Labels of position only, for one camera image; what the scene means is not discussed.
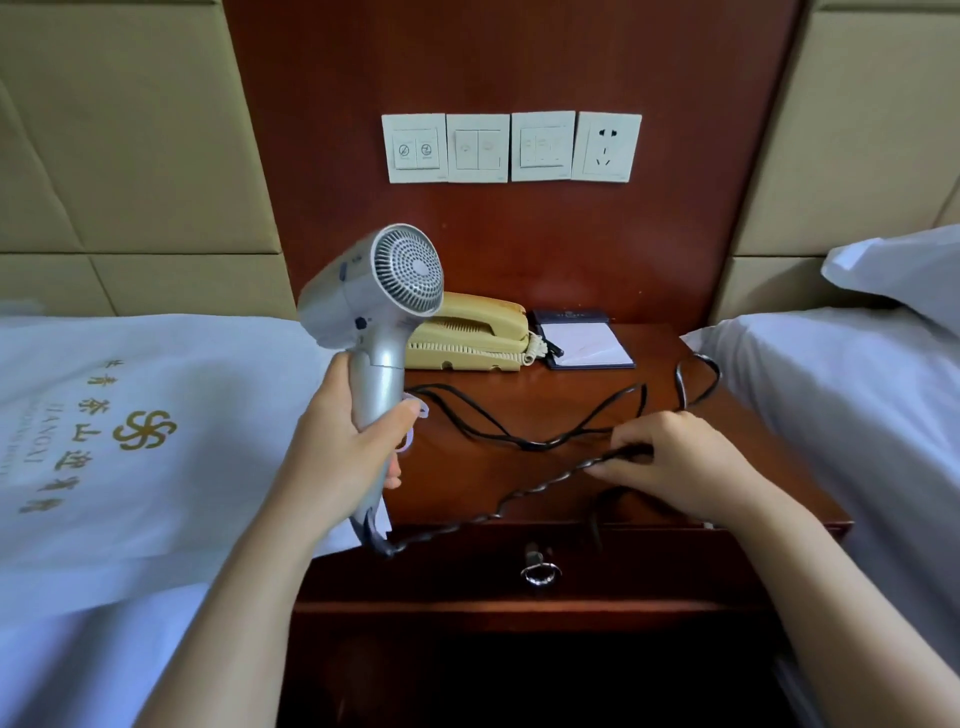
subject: beige telephone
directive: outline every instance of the beige telephone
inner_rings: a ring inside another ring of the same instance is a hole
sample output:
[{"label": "beige telephone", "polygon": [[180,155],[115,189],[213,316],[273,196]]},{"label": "beige telephone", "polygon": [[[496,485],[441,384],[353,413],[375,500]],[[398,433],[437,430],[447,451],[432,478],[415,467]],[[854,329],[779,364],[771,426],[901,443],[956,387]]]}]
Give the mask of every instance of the beige telephone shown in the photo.
[{"label": "beige telephone", "polygon": [[444,292],[437,315],[410,337],[406,367],[516,372],[542,355],[525,313],[517,303]]}]

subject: white pillow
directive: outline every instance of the white pillow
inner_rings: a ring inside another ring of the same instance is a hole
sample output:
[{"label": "white pillow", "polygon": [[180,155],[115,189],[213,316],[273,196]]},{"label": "white pillow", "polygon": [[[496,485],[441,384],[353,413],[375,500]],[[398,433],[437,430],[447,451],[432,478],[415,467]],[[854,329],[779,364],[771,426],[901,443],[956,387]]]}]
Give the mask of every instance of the white pillow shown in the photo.
[{"label": "white pillow", "polygon": [[841,288],[908,305],[960,336],[960,225],[834,248],[821,273]]}]

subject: switch panel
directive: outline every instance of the switch panel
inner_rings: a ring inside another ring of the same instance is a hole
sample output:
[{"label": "switch panel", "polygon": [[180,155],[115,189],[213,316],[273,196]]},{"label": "switch panel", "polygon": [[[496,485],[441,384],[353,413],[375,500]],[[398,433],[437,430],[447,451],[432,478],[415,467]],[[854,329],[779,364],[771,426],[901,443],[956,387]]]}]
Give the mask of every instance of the switch panel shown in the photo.
[{"label": "switch panel", "polygon": [[637,113],[581,111],[573,150],[573,179],[629,182],[641,119]]},{"label": "switch panel", "polygon": [[569,180],[573,156],[574,111],[513,114],[514,182]]},{"label": "switch panel", "polygon": [[449,113],[446,144],[451,182],[506,182],[510,114]]},{"label": "switch panel", "polygon": [[446,115],[384,114],[390,182],[446,182]]},{"label": "switch panel", "polygon": [[417,169],[417,134],[394,132],[394,166],[397,169]]},{"label": "switch panel", "polygon": [[453,158],[457,160],[457,169],[477,168],[477,132],[456,131],[454,136]]}]

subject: drawer pull ring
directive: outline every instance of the drawer pull ring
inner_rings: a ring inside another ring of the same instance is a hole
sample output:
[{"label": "drawer pull ring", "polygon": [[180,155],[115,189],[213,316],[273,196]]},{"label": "drawer pull ring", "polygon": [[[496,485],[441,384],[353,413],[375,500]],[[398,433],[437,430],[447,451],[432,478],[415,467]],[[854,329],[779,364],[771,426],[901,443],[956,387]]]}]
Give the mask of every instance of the drawer pull ring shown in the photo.
[{"label": "drawer pull ring", "polygon": [[547,587],[553,584],[558,576],[564,575],[560,567],[543,559],[543,554],[537,551],[536,544],[527,547],[525,558],[527,565],[520,572],[520,576],[531,586]]}]

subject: electrical socket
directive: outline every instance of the electrical socket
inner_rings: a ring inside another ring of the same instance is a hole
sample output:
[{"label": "electrical socket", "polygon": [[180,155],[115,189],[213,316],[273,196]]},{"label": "electrical socket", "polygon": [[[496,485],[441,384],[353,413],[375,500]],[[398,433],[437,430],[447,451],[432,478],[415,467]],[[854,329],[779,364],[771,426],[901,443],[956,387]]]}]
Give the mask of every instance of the electrical socket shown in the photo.
[{"label": "electrical socket", "polygon": [[571,177],[589,182],[628,182],[641,118],[635,113],[581,111]]}]

